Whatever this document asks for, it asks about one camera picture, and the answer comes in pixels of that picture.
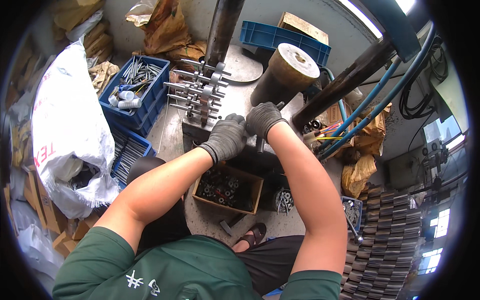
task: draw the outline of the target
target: plastic bag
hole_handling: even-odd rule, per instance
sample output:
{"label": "plastic bag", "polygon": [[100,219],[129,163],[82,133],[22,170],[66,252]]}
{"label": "plastic bag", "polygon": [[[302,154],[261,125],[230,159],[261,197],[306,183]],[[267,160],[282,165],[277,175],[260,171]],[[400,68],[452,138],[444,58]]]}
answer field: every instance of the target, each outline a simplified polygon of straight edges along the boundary
{"label": "plastic bag", "polygon": [[70,32],[67,32],[65,35],[67,36],[67,39],[69,39],[72,42],[76,42],[80,39],[81,36],[86,35],[87,33],[90,32],[90,30],[95,27],[98,22],[103,17],[103,9],[99,9],[96,11],[90,18],[88,18],[85,22],[81,23],[74,29],[72,29]]}
{"label": "plastic bag", "polygon": [[147,24],[152,16],[158,0],[141,0],[130,8],[130,11],[125,15],[126,20],[133,22],[135,26],[140,27]]}
{"label": "plastic bag", "polygon": [[53,249],[49,236],[45,236],[40,228],[31,224],[20,231],[18,243],[32,268],[55,279],[64,259]]}
{"label": "plastic bag", "polygon": [[[110,204],[119,187],[110,176],[115,142],[92,81],[85,49],[77,41],[60,53],[42,78],[32,115],[33,157],[52,201],[69,218]],[[99,169],[88,185],[73,190],[55,174],[75,156]]]}

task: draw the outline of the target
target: rack of metal rods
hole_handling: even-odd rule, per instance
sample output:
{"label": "rack of metal rods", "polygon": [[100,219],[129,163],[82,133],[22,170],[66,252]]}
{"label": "rack of metal rods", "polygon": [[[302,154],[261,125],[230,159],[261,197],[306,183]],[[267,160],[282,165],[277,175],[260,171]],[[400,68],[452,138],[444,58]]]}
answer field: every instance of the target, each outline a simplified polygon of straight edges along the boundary
{"label": "rack of metal rods", "polygon": [[118,167],[117,169],[112,168],[111,176],[116,177],[120,182],[127,185],[130,168],[139,157],[144,156],[146,146],[116,129],[112,129],[112,135],[115,141],[113,166],[118,164]]}

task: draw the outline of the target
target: gray work glove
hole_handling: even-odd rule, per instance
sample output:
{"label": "gray work glove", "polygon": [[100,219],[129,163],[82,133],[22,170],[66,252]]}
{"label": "gray work glove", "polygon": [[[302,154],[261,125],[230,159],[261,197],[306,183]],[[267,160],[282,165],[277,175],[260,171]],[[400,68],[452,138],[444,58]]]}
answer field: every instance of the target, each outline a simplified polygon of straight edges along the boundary
{"label": "gray work glove", "polygon": [[272,102],[260,103],[252,108],[247,115],[247,123],[250,133],[255,133],[263,139],[267,139],[267,134],[270,128],[278,122],[285,121],[282,118],[280,110]]}
{"label": "gray work glove", "polygon": [[205,149],[216,165],[222,160],[237,156],[245,147],[247,123],[243,116],[228,115],[225,120],[218,121],[212,128],[208,141],[199,147]]}

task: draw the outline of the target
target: yellow wire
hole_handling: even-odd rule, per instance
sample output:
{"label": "yellow wire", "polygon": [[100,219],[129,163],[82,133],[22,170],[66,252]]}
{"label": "yellow wire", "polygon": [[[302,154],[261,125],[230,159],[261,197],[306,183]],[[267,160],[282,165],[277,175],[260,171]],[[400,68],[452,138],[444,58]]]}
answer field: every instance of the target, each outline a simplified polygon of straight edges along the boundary
{"label": "yellow wire", "polygon": [[144,86],[145,86],[145,85],[142,85],[142,86],[138,89],[138,91],[135,92],[135,95],[138,94],[138,92],[140,92],[140,90],[141,90]]}

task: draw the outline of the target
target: black pipe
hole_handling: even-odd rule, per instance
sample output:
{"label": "black pipe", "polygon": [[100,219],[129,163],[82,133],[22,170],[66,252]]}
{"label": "black pipe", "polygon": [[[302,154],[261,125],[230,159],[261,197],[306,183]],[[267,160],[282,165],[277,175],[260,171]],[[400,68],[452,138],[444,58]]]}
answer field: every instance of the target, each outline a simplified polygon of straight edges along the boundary
{"label": "black pipe", "polygon": [[208,35],[205,62],[216,66],[224,62],[245,0],[218,0]]}
{"label": "black pipe", "polygon": [[353,64],[293,115],[292,121],[295,127],[301,131],[305,124],[326,111],[383,67],[394,54],[395,49],[388,40],[378,39]]}

